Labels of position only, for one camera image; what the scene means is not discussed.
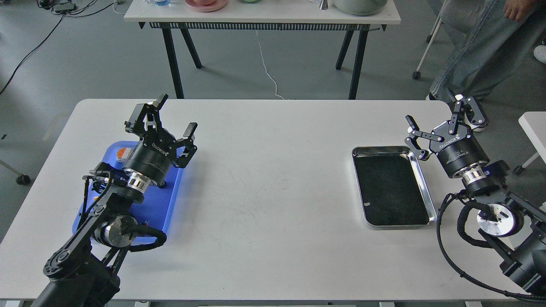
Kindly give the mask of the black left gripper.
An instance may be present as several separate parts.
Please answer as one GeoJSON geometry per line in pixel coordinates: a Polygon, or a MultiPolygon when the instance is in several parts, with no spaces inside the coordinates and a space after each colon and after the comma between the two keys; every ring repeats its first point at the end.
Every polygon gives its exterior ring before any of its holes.
{"type": "Polygon", "coordinates": [[[137,135],[139,142],[125,161],[124,172],[139,173],[160,188],[166,185],[164,179],[171,163],[176,168],[185,168],[197,151],[194,144],[196,122],[189,123],[181,139],[175,139],[162,127],[159,111],[168,97],[162,94],[152,103],[137,104],[129,120],[125,121],[125,132],[137,135]],[[183,151],[176,156],[178,148],[183,151]]]}

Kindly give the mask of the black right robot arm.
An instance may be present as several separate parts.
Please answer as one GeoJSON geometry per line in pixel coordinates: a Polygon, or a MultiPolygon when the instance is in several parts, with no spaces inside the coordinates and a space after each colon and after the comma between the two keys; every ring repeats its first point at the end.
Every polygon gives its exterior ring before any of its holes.
{"type": "Polygon", "coordinates": [[[450,178],[464,185],[456,194],[447,194],[438,211],[436,235],[439,248],[460,277],[489,291],[521,301],[544,303],[546,293],[545,212],[508,191],[505,183],[509,166],[489,157],[474,137],[472,126],[487,124],[480,104],[473,97],[457,95],[451,118],[431,132],[418,128],[407,115],[408,137],[404,140],[418,160],[434,155],[450,178]],[[446,252],[441,236],[445,210],[452,201],[463,207],[456,222],[458,235],[472,246],[496,251],[502,258],[500,269],[525,293],[491,287],[458,267],[446,252]]]}

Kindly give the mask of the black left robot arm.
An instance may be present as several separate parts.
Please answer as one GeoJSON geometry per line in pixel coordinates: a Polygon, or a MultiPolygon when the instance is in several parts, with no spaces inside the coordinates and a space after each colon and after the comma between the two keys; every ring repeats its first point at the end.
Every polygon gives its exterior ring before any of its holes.
{"type": "Polygon", "coordinates": [[[123,167],[101,162],[83,176],[84,196],[74,235],[47,260],[47,287],[34,307],[104,307],[120,290],[118,272],[128,252],[161,247],[166,234],[139,223],[130,213],[148,187],[166,186],[170,167],[187,167],[197,151],[191,122],[176,139],[163,126],[160,109],[168,95],[136,105],[125,131],[139,141],[123,167]]]}

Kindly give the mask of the person's hand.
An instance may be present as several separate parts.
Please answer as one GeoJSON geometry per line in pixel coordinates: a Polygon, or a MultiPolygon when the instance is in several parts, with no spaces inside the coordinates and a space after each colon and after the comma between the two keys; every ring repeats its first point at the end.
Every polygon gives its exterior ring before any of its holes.
{"type": "Polygon", "coordinates": [[[519,23],[529,13],[535,0],[506,0],[503,7],[504,17],[519,23]]]}

